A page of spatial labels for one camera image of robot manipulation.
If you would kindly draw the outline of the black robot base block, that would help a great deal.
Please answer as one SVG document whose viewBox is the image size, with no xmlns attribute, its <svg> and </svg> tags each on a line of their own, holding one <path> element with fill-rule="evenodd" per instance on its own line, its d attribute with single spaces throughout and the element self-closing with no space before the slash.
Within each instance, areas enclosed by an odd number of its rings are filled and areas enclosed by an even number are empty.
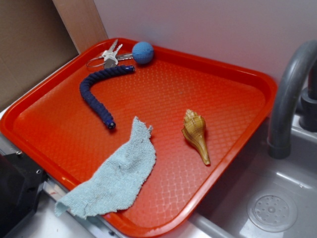
<svg viewBox="0 0 317 238">
<path fill-rule="evenodd" d="M 0 156 L 0 236 L 9 238 L 37 212 L 46 172 L 25 154 Z"/>
</svg>

